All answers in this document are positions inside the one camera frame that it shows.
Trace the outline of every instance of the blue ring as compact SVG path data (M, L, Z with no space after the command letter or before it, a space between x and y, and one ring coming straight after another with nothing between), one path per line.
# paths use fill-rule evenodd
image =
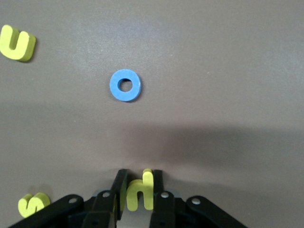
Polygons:
M128 79L132 82L130 91L122 91L120 84L123 80ZM121 69L116 71L110 80L110 90L113 96L120 101L131 101L136 99L141 93L142 84L138 75L129 69Z

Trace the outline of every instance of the ring hole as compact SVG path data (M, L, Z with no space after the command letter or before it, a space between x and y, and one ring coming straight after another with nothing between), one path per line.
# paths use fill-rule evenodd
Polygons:
M120 90L124 92L130 91L132 89L132 86L132 82L129 79L123 79L119 85Z

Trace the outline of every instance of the letter h held in gripper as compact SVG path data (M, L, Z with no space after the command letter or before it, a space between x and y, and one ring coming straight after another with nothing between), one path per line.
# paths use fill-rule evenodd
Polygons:
M130 182L127 190L127 207L130 211L138 208L137 193L143 193L143 204L147 210L153 210L153 173L150 169L143 171L142 180L137 179Z

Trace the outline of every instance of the yellow foam letter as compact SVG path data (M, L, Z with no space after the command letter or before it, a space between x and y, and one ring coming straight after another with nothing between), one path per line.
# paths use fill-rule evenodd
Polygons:
M25 31L4 25L0 34L0 52L7 58L28 61L33 55L36 38Z
M138 208L139 191L143 193L144 208L153 210L153 173L152 170L145 169L142 174L142 180L131 181L127 190L127 207L130 211L136 211Z
M50 204L49 197L42 192L37 193L34 197L31 194L26 194L19 200L18 210L22 217L27 218Z

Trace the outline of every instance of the brown surface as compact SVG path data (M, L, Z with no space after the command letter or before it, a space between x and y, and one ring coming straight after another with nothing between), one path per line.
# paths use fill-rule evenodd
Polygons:
M249 228L302 227L303 1L89 2L0 3L38 39L29 63L0 56L0 226L26 193L88 199L152 168ZM108 88L122 68L143 81L133 103Z

